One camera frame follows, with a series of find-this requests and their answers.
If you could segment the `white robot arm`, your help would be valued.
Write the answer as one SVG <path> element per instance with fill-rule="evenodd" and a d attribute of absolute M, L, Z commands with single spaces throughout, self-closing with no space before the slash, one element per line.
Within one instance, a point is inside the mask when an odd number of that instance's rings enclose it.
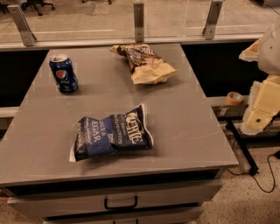
<path fill-rule="evenodd" d="M 239 59 L 256 61 L 258 68 L 268 75 L 262 82 L 253 82 L 242 118 L 241 132 L 254 136 L 280 112 L 280 18 L 261 38 L 243 50 Z"/>

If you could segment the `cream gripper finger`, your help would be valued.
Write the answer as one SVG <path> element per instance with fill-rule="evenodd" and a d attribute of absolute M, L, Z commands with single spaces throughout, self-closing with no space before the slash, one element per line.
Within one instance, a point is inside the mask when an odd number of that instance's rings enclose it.
<path fill-rule="evenodd" d="M 260 43 L 261 39 L 259 38 L 251 46 L 240 53 L 239 59 L 247 62 L 258 61 Z"/>
<path fill-rule="evenodd" d="M 254 81 L 242 118 L 241 132 L 249 136 L 262 132 L 279 112 L 280 77 L 269 75 L 263 82 Z"/>

